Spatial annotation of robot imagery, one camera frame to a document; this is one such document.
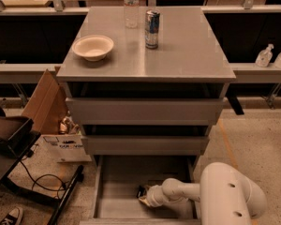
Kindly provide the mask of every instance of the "can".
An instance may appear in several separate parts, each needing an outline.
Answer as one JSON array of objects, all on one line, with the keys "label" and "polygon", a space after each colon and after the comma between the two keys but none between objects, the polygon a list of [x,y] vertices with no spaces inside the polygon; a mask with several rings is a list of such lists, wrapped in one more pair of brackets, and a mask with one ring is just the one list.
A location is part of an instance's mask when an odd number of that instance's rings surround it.
[{"label": "can", "polygon": [[150,9],[146,12],[145,40],[146,47],[149,49],[158,47],[159,17],[160,12],[158,10]]}]

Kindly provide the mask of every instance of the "concrete floor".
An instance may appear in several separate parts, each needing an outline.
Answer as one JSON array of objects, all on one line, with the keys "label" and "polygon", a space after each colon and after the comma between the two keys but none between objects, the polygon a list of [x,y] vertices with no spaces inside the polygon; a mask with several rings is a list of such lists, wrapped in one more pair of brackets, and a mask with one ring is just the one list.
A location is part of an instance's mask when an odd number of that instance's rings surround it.
[{"label": "concrete floor", "polygon": [[[241,98],[244,115],[237,116],[226,102],[216,126],[211,131],[211,141],[200,158],[195,170],[197,181],[207,164],[221,161],[237,168],[251,178],[264,190],[268,199],[268,210],[254,225],[281,224],[281,98],[275,101],[275,110],[267,107],[262,98]],[[6,108],[8,115],[18,113],[19,109]],[[79,164],[84,165],[84,180],[77,184],[58,224],[78,225],[87,220],[94,194],[96,168],[93,162],[57,163],[47,147],[35,146],[35,154],[23,163],[34,178],[45,173],[53,173],[64,181],[68,180]],[[30,188],[32,182],[22,165],[9,176],[16,184]],[[56,179],[45,178],[42,185],[58,188]],[[45,192],[55,196],[55,192]],[[17,198],[4,187],[0,187],[0,220],[14,206],[24,211],[22,225],[45,225],[51,217],[52,209],[26,199]]]}]

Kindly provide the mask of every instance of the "white bowl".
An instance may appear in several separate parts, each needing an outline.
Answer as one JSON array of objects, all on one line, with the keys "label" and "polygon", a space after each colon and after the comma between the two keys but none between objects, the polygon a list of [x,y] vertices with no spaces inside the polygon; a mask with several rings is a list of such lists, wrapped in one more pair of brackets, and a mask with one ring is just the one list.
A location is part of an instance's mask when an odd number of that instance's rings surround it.
[{"label": "white bowl", "polygon": [[91,35],[82,37],[74,42],[72,49],[78,56],[88,61],[103,59],[113,48],[113,41],[109,37]]}]

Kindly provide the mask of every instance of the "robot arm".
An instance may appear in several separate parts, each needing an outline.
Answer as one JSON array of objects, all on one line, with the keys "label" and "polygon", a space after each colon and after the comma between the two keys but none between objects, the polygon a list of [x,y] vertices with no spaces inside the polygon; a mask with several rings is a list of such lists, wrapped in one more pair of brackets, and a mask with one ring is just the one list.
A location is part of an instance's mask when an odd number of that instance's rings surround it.
[{"label": "robot arm", "polygon": [[251,225],[267,202],[261,188],[224,163],[212,163],[202,173],[200,184],[169,178],[147,190],[146,204],[157,207],[185,199],[200,202],[202,225]]}]

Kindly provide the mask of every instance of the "brown cardboard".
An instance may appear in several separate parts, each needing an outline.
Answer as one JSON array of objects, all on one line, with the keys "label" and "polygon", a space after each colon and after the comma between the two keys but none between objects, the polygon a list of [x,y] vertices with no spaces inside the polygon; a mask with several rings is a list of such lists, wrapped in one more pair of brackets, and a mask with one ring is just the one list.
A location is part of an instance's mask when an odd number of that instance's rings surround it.
[{"label": "brown cardboard", "polygon": [[39,131],[41,134],[58,134],[59,122],[66,114],[65,91],[46,70],[22,115],[34,121],[33,130]]}]

